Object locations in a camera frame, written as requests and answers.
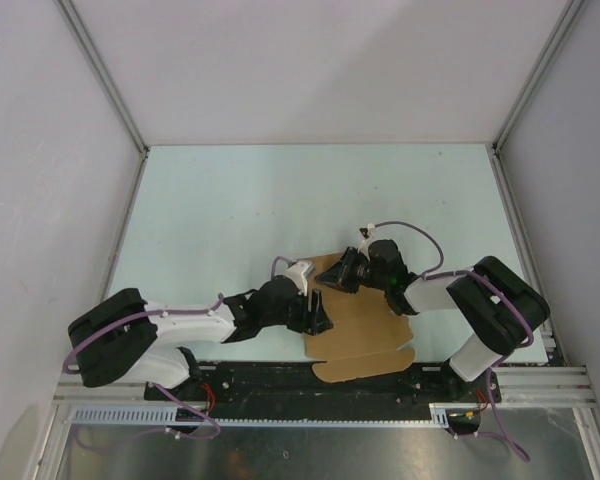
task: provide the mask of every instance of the wall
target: wall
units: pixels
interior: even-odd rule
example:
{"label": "wall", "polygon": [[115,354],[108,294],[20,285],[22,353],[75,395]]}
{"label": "wall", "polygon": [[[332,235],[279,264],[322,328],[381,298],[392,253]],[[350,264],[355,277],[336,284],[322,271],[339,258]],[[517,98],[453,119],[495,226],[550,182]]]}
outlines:
{"label": "wall", "polygon": [[150,145],[487,142],[566,0],[76,0]]}
{"label": "wall", "polygon": [[600,402],[600,0],[591,2],[504,159],[557,327]]}
{"label": "wall", "polygon": [[53,2],[0,2],[0,480],[20,478],[138,164]]}

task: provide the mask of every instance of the cardboard box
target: cardboard box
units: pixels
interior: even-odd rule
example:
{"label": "cardboard box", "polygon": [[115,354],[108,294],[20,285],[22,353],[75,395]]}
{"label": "cardboard box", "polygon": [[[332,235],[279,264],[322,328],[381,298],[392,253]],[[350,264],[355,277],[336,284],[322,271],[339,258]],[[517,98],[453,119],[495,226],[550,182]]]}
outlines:
{"label": "cardboard box", "polygon": [[396,316],[384,293],[360,287],[356,294],[338,292],[314,282],[315,275],[331,267],[341,254],[309,258],[315,265],[309,291],[322,291],[324,308],[333,329],[320,335],[305,335],[307,356],[323,363],[313,372],[325,382],[343,382],[401,372],[411,366],[415,350],[402,348],[413,338],[406,316]]}

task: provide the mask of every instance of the cardboard flap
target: cardboard flap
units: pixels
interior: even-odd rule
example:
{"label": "cardboard flap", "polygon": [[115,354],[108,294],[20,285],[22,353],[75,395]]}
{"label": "cardboard flap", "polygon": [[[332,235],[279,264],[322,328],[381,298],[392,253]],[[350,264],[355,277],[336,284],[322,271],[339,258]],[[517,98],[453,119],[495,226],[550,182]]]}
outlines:
{"label": "cardboard flap", "polygon": [[324,382],[344,382],[356,378],[402,372],[413,364],[415,356],[416,351],[413,348],[405,348],[397,352],[330,360],[325,363],[316,363],[311,368],[313,373]]}
{"label": "cardboard flap", "polygon": [[309,288],[322,291],[325,311],[334,325],[320,335],[305,335],[307,356],[326,362],[315,365],[314,373],[322,380],[339,382],[408,368],[415,352],[398,349],[413,338],[413,333],[408,318],[391,311],[383,292],[360,287],[358,293],[348,294],[315,283],[315,275],[331,267],[340,256],[309,259],[315,266]]}

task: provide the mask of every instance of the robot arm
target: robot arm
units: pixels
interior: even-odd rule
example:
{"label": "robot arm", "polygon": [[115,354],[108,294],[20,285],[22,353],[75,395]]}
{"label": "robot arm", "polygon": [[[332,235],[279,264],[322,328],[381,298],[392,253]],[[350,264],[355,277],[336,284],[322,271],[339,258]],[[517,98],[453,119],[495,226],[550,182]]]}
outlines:
{"label": "robot arm", "polygon": [[527,338],[519,319],[486,284],[504,294],[531,331],[549,316],[546,301],[495,257],[485,257],[457,274],[418,276],[409,272],[393,240],[375,240],[370,231],[372,228],[361,229],[362,244],[349,247],[316,281],[347,293],[357,292],[361,285],[383,290],[396,315],[459,309],[474,334],[443,368],[462,382],[474,381]]}
{"label": "robot arm", "polygon": [[[313,290],[309,306],[312,271],[311,262],[299,261],[259,290],[221,298],[210,308],[160,305],[145,301],[135,288],[122,290],[69,326],[83,383],[148,381],[171,389],[201,377],[194,355],[183,347],[194,340],[239,342],[271,325],[309,335],[328,330],[333,324],[319,290]],[[75,373],[65,363],[65,372]]]}

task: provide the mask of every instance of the gray floor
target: gray floor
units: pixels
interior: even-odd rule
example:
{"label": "gray floor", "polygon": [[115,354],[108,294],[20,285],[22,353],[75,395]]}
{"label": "gray floor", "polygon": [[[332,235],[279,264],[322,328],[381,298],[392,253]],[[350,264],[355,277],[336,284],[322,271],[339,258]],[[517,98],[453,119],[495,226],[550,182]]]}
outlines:
{"label": "gray floor", "polygon": [[[226,428],[211,442],[163,434],[94,453],[68,443],[59,480],[399,480],[590,479],[571,410],[503,411],[531,455],[524,464],[498,441],[454,441],[442,430],[373,428]],[[86,444],[121,441],[146,427],[81,427]],[[494,431],[489,414],[481,430]]]}

